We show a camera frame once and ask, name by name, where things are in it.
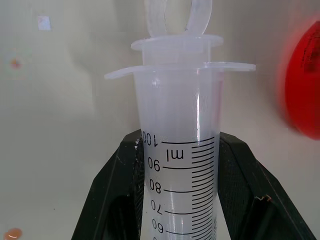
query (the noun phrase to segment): wall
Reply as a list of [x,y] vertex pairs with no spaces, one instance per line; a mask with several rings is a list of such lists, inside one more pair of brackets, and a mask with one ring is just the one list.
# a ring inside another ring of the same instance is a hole
[[[190,2],[170,2],[171,32],[183,29]],[[139,128],[132,77],[103,76],[142,63],[130,45],[148,37],[143,4],[0,2],[0,234],[19,227],[23,239],[71,238],[94,176]],[[221,130],[248,143],[317,238],[320,145],[288,127],[276,81],[292,34],[319,11],[318,0],[215,0],[207,29],[225,38],[214,60],[257,64],[256,74],[226,76]],[[52,31],[38,31],[37,16],[50,16]],[[219,211],[218,239],[228,239]]]

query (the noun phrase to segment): translucent plastic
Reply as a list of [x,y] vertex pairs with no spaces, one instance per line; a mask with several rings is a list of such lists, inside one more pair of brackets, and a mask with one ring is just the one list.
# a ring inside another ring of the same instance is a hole
[[[151,37],[165,36],[167,0],[144,0],[147,15],[147,26]],[[205,32],[211,12],[212,0],[192,0],[190,17],[185,33],[201,35]]]
[[150,239],[216,237],[222,74],[211,69],[134,74]]
[[143,205],[151,240],[215,240],[220,106],[225,71],[255,65],[210,62],[214,35],[174,35],[132,44],[143,66],[134,75],[147,188]]

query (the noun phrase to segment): white sticker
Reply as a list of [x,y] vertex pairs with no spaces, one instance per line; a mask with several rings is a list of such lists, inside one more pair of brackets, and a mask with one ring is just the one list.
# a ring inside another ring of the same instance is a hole
[[50,18],[48,16],[38,16],[38,28],[40,31],[51,31]]

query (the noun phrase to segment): measurement marking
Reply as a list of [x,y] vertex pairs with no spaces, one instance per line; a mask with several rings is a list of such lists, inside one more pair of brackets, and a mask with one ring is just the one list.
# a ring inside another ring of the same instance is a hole
[[213,198],[214,196],[212,195],[211,197],[209,197],[209,198],[207,198],[206,200],[203,200],[203,201],[200,201],[200,202],[197,202],[197,203],[192,203],[192,205],[198,205],[198,204],[202,204],[202,203],[204,203],[205,201],[208,201],[209,199],[211,199],[211,198]]
[[196,237],[199,237],[199,236],[201,236],[202,234],[205,234],[205,233],[207,233],[208,231],[210,230],[210,228],[208,228],[206,231],[204,231],[203,233],[200,233],[199,235],[196,235],[196,236],[192,236],[192,238],[196,238]]
[[215,175],[215,174],[212,174],[211,176],[208,176],[208,177],[206,177],[206,178],[204,178],[204,179],[197,180],[197,181],[192,181],[192,183],[198,183],[198,182],[201,182],[201,181],[203,181],[203,180],[207,180],[207,179],[209,179],[209,178],[212,178],[214,175]]
[[211,168],[213,168],[215,165],[212,165],[212,166],[210,166],[210,167],[208,167],[208,168],[206,168],[206,169],[202,169],[202,170],[199,170],[199,171],[193,171],[192,173],[193,174],[196,174],[196,173],[201,173],[201,172],[203,172],[203,171],[205,171],[205,170],[208,170],[208,169],[211,169]]
[[202,143],[205,141],[209,141],[211,139],[214,139],[215,137],[211,137],[208,139],[204,139],[204,140],[200,140],[200,141],[188,141],[188,142],[169,142],[169,141],[162,141],[162,144],[198,144],[198,143]]
[[202,227],[204,227],[204,226],[208,225],[208,224],[209,224],[209,223],[211,223],[211,222],[212,222],[212,218],[211,218],[211,220],[210,220],[210,221],[206,222],[206,223],[205,223],[205,224],[203,224],[202,226],[198,226],[198,227],[196,227],[196,228],[192,228],[192,230],[200,229],[200,228],[202,228]]
[[199,223],[196,223],[196,224],[192,224],[192,226],[197,226],[199,224],[203,224],[205,221],[209,220],[209,219],[212,219],[211,216],[209,216],[206,220],[202,221],[202,222],[199,222]]
[[196,210],[196,209],[200,209],[204,206],[207,206],[209,203],[211,203],[213,201],[213,199],[211,199],[211,201],[208,201],[206,204],[202,205],[202,206],[197,206],[197,207],[193,207],[192,210]]
[[194,179],[194,178],[199,178],[199,177],[202,177],[202,176],[204,176],[204,175],[210,174],[210,173],[212,173],[213,171],[214,171],[214,169],[212,169],[211,171],[209,171],[209,172],[207,172],[207,173],[205,173],[205,174],[202,174],[202,175],[199,175],[199,176],[193,176],[192,179]]
[[200,216],[202,216],[202,215],[205,215],[205,214],[207,214],[208,212],[210,212],[211,210],[212,210],[212,208],[213,208],[213,206],[208,210],[208,211],[206,211],[205,213],[202,213],[202,214],[200,214],[200,215],[198,215],[198,216],[192,216],[192,218],[197,218],[197,217],[200,217]]
[[198,154],[198,153],[202,153],[202,152],[205,152],[205,151],[208,151],[208,150],[211,150],[211,149],[213,149],[215,146],[213,146],[213,147],[210,147],[210,148],[208,148],[208,149],[205,149],[205,150],[201,150],[201,151],[193,151],[192,152],[192,154]]
[[201,146],[193,146],[193,147],[191,147],[192,149],[197,149],[197,148],[202,148],[202,147],[205,147],[205,146],[209,146],[209,145],[211,145],[211,144],[214,144],[215,143],[215,141],[213,141],[213,142],[210,142],[210,143],[208,143],[208,144],[206,144],[206,145],[201,145]]
[[212,181],[213,181],[213,179],[212,179],[212,180],[209,180],[209,181],[207,181],[207,182],[205,182],[205,183],[202,183],[202,184],[199,184],[199,185],[192,186],[192,188],[197,188],[197,187],[203,186],[203,185],[208,184],[208,183],[210,183],[210,182],[212,182]]
[[197,234],[197,233],[200,233],[201,231],[203,231],[203,230],[205,230],[207,227],[205,227],[204,229],[201,229],[201,230],[199,230],[199,231],[195,231],[195,232],[189,232],[189,233],[180,233],[180,232],[172,232],[172,231],[167,231],[166,230],[166,232],[167,233],[169,233],[169,234],[176,234],[176,235],[190,235],[190,234]]
[[206,163],[204,165],[200,165],[200,166],[192,166],[192,167],[168,167],[168,166],[163,166],[163,169],[175,169],[175,170],[183,170],[183,169],[198,169],[198,168],[202,168],[204,166],[207,166],[209,164],[212,164],[214,161]]
[[168,214],[177,214],[177,215],[191,215],[191,214],[198,214],[202,211],[206,210],[205,208],[199,211],[195,211],[195,212],[188,212],[188,213],[179,213],[179,212],[172,212],[172,211],[165,211]]
[[202,237],[200,237],[200,238],[197,238],[197,239],[195,239],[195,240],[203,239],[203,238],[205,238],[206,236],[208,236],[211,232],[212,232],[212,229],[211,229],[211,231],[209,231],[206,235],[204,235],[204,236],[202,236]]
[[192,190],[192,191],[172,191],[172,190],[167,190],[167,189],[164,189],[163,191],[169,192],[169,193],[187,194],[187,193],[194,193],[194,192],[198,192],[198,191],[204,190],[204,189],[212,186],[213,184],[214,184],[214,183],[212,183],[212,184],[210,184],[210,185],[208,185],[208,186],[205,186],[204,188],[200,188],[200,189]]
[[205,160],[201,160],[201,161],[193,161],[193,162],[192,162],[192,164],[202,163],[202,162],[208,161],[208,160],[210,160],[210,159],[212,159],[212,158],[214,158],[214,157],[215,157],[215,155],[213,155],[213,156],[211,156],[211,157],[209,157],[209,158],[207,158],[207,159],[205,159]]
[[208,155],[210,155],[210,154],[213,154],[215,151],[212,151],[212,152],[209,152],[209,153],[207,153],[207,154],[205,154],[205,155],[201,155],[201,156],[193,156],[193,157],[191,157],[192,159],[198,159],[198,158],[202,158],[202,157],[205,157],[205,156],[208,156]]
[[211,240],[211,238],[212,238],[212,236],[208,236],[206,239],[204,239],[204,240]]
[[202,219],[210,216],[211,214],[212,214],[212,212],[210,212],[208,215],[206,215],[206,216],[204,216],[204,217],[202,217],[202,218],[199,218],[199,219],[197,219],[197,220],[193,220],[192,222],[200,221],[200,220],[202,220]]
[[201,192],[201,193],[198,193],[198,194],[194,194],[192,195],[192,197],[196,197],[196,196],[199,196],[201,194],[206,194],[207,192],[209,192],[210,190],[214,189],[214,187],[210,188],[208,191],[205,191],[205,192]]

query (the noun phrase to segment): red object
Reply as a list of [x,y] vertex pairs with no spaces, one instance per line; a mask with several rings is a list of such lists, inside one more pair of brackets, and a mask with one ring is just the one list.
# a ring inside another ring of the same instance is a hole
[[320,21],[303,35],[286,70],[285,108],[292,124],[320,140]]

